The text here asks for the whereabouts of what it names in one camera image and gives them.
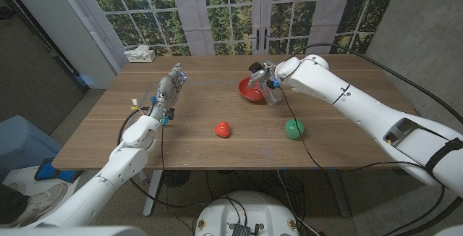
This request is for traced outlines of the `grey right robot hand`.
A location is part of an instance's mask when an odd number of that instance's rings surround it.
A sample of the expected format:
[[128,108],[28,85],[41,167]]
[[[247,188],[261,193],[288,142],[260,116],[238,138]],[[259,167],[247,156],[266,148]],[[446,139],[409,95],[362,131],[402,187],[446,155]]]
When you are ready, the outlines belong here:
[[250,65],[249,71],[251,71],[250,80],[248,86],[253,88],[255,84],[259,84],[262,87],[270,89],[279,88],[279,81],[276,79],[275,70],[277,64],[271,61],[255,62]]

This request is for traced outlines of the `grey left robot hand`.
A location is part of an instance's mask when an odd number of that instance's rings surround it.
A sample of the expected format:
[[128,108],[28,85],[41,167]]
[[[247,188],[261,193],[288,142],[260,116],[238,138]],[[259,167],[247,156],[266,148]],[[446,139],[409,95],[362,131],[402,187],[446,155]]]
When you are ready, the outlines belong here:
[[186,75],[182,71],[180,63],[175,64],[172,70],[161,79],[158,84],[157,93],[154,96],[154,102],[148,116],[164,123],[164,118],[173,120],[174,105],[179,99],[179,94],[182,86],[187,80]]

